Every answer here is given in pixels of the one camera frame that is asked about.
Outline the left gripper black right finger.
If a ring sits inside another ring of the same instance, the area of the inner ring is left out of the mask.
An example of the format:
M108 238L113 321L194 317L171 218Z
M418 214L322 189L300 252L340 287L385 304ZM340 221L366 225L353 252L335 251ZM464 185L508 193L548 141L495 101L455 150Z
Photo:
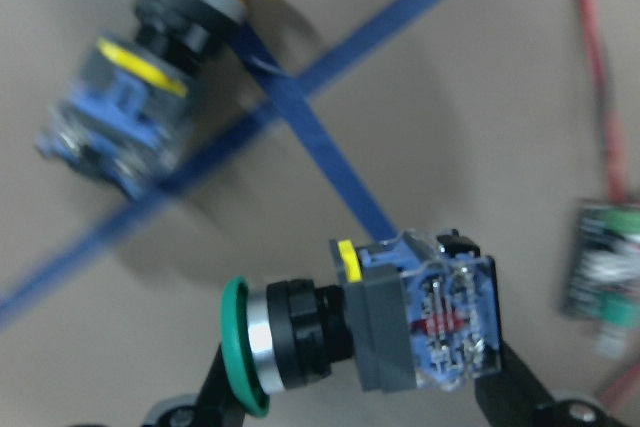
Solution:
M506 342L501 350L501 370L476 379L474 394L490 426L554 425L553 397Z

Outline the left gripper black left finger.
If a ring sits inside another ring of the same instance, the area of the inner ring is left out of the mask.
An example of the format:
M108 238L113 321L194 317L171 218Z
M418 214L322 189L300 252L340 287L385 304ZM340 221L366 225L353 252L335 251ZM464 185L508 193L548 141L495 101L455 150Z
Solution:
M246 412L236 399L227 377L222 347L196 398L192 425L195 427L242 427Z

